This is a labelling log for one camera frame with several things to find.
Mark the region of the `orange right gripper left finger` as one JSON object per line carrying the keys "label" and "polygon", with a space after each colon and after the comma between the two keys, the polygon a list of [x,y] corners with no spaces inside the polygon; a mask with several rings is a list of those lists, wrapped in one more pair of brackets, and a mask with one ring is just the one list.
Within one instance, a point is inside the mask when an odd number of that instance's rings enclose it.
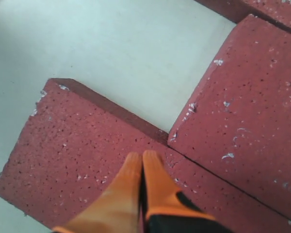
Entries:
{"label": "orange right gripper left finger", "polygon": [[107,189],[54,233],[137,233],[142,157],[130,152]]}

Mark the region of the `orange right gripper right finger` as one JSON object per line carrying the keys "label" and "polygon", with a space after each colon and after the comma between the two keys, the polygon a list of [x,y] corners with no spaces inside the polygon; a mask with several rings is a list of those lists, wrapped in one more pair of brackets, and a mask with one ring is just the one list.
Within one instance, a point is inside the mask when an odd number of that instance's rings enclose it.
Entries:
{"label": "orange right gripper right finger", "polygon": [[147,233],[230,233],[232,230],[189,200],[154,150],[143,153]]}

